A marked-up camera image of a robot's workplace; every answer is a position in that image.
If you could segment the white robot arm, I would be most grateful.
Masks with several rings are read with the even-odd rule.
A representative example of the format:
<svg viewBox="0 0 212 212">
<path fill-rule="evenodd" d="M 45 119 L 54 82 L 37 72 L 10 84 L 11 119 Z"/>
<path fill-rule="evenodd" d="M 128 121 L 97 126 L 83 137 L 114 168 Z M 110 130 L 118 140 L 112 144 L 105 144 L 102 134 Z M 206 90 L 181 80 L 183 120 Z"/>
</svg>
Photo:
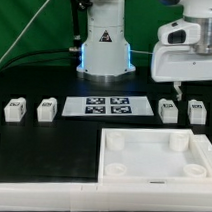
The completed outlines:
<svg viewBox="0 0 212 212">
<path fill-rule="evenodd" d="M 181 5 L 182 18 L 161 26 L 152 51 L 151 77 L 156 82 L 212 81 L 212 0 L 160 0 Z M 110 82 L 135 71 L 124 38 L 125 0 L 92 0 L 88 37 L 80 48 L 78 75 Z"/>
</svg>

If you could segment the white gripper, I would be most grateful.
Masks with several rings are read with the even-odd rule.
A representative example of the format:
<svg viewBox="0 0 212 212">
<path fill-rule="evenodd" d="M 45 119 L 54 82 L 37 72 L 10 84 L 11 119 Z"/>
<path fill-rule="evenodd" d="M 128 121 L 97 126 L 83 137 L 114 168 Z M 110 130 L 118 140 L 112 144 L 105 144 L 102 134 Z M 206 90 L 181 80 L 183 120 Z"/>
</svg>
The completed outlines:
<svg viewBox="0 0 212 212">
<path fill-rule="evenodd" d="M 177 20 L 158 30 L 153 49 L 151 77 L 173 82 L 181 100 L 180 81 L 212 81 L 212 22 Z"/>
</svg>

